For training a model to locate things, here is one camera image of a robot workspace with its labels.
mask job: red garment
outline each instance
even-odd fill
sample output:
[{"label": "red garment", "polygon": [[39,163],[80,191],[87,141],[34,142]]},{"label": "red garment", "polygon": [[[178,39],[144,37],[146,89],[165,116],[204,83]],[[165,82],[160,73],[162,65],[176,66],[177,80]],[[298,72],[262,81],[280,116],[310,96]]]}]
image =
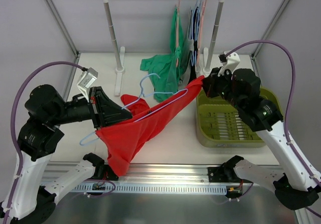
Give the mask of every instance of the red garment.
[{"label": "red garment", "polygon": [[[127,105],[127,104],[130,104],[131,102],[134,102],[136,99],[138,99],[138,97],[124,94],[120,97],[120,99],[124,105]],[[140,100],[138,100],[138,102],[128,106],[127,108],[129,109],[131,114],[135,116],[137,114],[140,114],[141,112],[148,110],[149,106],[147,102],[141,98]]]},{"label": "red garment", "polygon": [[[127,173],[129,164],[136,153],[143,147],[146,141],[159,134],[183,108],[185,108],[202,89],[204,77],[201,76],[192,81],[186,88],[188,92],[179,92],[158,105],[135,115],[132,119],[120,122],[116,125],[104,127],[96,131],[96,135],[108,147],[108,164],[118,176]],[[135,120],[147,115],[151,111],[166,105],[172,100],[182,96],[177,101],[169,104],[154,114],[139,122]]]}]

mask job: clothing rack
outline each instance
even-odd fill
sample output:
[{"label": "clothing rack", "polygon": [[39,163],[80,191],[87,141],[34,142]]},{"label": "clothing rack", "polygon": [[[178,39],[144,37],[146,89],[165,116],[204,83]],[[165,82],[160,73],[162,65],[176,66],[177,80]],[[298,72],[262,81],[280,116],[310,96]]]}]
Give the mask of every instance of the clothing rack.
[{"label": "clothing rack", "polygon": [[[103,3],[104,3],[104,7],[105,7],[105,12],[106,12],[107,21],[108,21],[108,28],[109,28],[112,46],[113,46],[113,50],[114,50],[115,58],[116,58],[116,63],[117,63],[117,67],[116,67],[117,76],[116,76],[114,95],[119,96],[120,91],[121,91],[122,75],[125,73],[125,66],[124,66],[125,47],[121,47],[120,52],[118,51],[118,44],[117,44],[117,40],[116,40],[116,36],[115,36],[114,25],[112,23],[112,18],[111,18],[111,14],[110,14],[109,2],[108,2],[108,0],[103,0]],[[219,0],[219,4],[217,6],[217,11],[216,11],[216,16],[215,16],[215,22],[214,22],[210,47],[209,47],[209,49],[204,48],[204,63],[206,62],[206,65],[204,64],[205,66],[203,68],[203,73],[205,75],[208,75],[211,72],[211,62],[212,62],[217,32],[218,32],[218,28],[219,28],[219,23],[220,23],[220,19],[221,19],[223,3],[224,3],[224,0]]]}]

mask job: white wall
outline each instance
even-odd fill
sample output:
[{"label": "white wall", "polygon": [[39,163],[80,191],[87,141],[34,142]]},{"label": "white wall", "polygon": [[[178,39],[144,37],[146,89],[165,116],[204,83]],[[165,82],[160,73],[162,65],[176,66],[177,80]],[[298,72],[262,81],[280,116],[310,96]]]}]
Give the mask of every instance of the white wall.
[{"label": "white wall", "polygon": [[[112,51],[102,0],[53,0],[80,51]],[[183,26],[196,0],[181,1]],[[110,0],[118,46],[128,52],[168,52],[170,25],[178,0]],[[226,0],[216,53],[260,39],[282,0]],[[209,46],[218,0],[208,0],[203,46]],[[249,53],[255,46],[241,50]]]},{"label": "white wall", "polygon": [[[10,136],[10,114],[15,95],[27,76],[51,61],[74,61],[44,0],[0,0],[0,202],[12,181],[16,152]],[[24,103],[37,85],[48,83],[62,92],[69,67],[52,67],[33,80],[22,97],[17,134],[28,119]]]},{"label": "white wall", "polygon": [[[321,0],[292,0],[270,40],[289,49],[296,67],[296,83],[289,127],[312,164],[321,171]],[[290,63],[274,46],[263,46],[257,58],[264,86],[271,88],[285,110],[290,89]],[[313,208],[321,213],[321,201]]]}]

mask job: white table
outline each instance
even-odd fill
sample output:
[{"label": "white table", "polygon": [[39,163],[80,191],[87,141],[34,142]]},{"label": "white table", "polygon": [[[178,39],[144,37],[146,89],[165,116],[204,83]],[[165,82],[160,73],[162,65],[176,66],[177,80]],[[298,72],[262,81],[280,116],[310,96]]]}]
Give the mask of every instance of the white table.
[{"label": "white table", "polygon": [[[155,54],[126,54],[121,94],[138,96],[140,93],[139,82],[147,75],[140,71],[141,60]],[[240,55],[239,68],[252,68],[250,57]],[[93,86],[102,86],[107,96],[115,103],[123,105],[120,97],[114,96],[114,85],[116,81],[115,57],[112,53],[82,53],[79,65],[92,67],[98,71],[98,79]],[[220,66],[217,56],[213,57],[212,67]],[[79,94],[76,82],[81,72],[76,71],[73,85],[69,94],[71,97]],[[153,92],[153,86],[149,79],[144,81],[145,93]],[[157,102],[153,97],[145,99],[149,106]],[[234,155],[241,155],[247,160],[260,165],[278,165],[271,151],[265,146],[259,149],[218,149],[203,147],[196,138],[195,126],[196,101],[191,102],[183,109],[155,138],[147,142],[140,152],[135,156],[132,163],[154,163],[154,164],[221,164]],[[98,140],[94,144],[81,147],[79,141],[94,131],[91,121],[73,123],[61,126],[65,133],[59,142],[57,150],[51,161],[78,162],[89,152],[93,152],[102,158],[107,158],[107,147]]]}]

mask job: green basket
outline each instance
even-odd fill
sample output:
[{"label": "green basket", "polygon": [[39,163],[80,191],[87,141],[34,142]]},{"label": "green basket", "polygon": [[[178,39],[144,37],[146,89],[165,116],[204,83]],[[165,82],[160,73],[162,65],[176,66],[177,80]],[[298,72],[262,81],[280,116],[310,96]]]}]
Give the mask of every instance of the green basket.
[{"label": "green basket", "polygon": [[[261,88],[262,97],[271,100],[280,110],[276,96]],[[220,96],[206,97],[202,90],[196,98],[196,134],[199,142],[210,148],[260,148],[265,143],[238,117],[238,112]]]}]

